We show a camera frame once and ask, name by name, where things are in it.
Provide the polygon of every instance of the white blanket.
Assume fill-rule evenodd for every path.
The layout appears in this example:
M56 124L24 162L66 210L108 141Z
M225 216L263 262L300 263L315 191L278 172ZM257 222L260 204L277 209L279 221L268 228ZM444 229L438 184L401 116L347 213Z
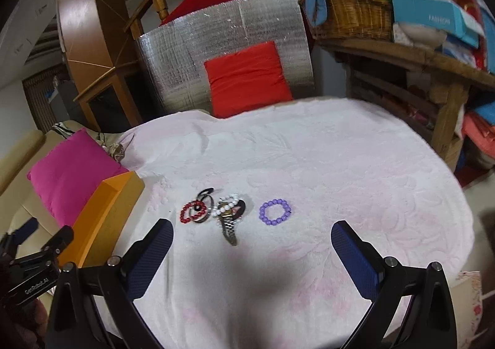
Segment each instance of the white blanket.
M441 262L448 279L473 244L472 213L447 166L404 122L371 104L311 100L223 120L177 113L123 141L132 134L123 164L146 187L115 253L159 218L174 225L170 252L135 301L166 349L341 345L370 302L332 248L338 220L403 265ZM215 198L239 193L247 204L237 247L214 219L179 222L182 206L208 187ZM273 198L286 199L293 215L266 226L258 208Z

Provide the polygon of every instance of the yellow item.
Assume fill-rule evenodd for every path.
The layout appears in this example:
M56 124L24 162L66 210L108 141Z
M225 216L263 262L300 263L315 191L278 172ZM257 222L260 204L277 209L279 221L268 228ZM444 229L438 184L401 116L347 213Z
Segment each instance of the yellow item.
M74 240L58 256L58 263L79 268L102 265L112 255L144 182L135 172L103 180L72 227Z

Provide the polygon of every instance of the pink pillow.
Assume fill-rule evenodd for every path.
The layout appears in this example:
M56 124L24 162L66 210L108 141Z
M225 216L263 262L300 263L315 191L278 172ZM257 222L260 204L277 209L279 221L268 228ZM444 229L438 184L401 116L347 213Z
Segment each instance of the pink pillow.
M27 174L60 226L72 226L102 180L128 172L81 129L58 144Z

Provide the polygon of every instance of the screw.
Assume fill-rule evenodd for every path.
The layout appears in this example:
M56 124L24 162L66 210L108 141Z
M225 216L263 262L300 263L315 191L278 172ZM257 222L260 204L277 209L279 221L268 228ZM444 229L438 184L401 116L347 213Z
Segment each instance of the screw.
M110 267L115 267L115 265L120 264L120 260L121 258L118 255L113 255L106 261L106 263L110 265Z
M439 262L436 262L436 261L432 263L432 268L435 271L441 271L442 270L441 264Z
M387 264L389 267L395 267L397 266L397 264L399 264L399 262L394 257L385 257L385 264Z
M66 263L63 267L62 270L64 272L69 272L72 268L74 267L74 264L71 262Z

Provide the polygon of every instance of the blue gripper pad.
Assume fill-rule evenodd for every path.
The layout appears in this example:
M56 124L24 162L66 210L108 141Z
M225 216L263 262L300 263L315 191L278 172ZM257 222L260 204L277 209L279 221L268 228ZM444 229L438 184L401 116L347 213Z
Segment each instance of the blue gripper pad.
M371 301L377 299L385 274L382 257L345 221L333 225L331 238L332 246L361 296Z
M31 236L38 229L38 220L36 218L30 218L19 229L14 231L14 244L21 245L26 239Z
M142 240L134 242L122 258L121 273L127 297L143 297L174 240L170 221L159 219Z

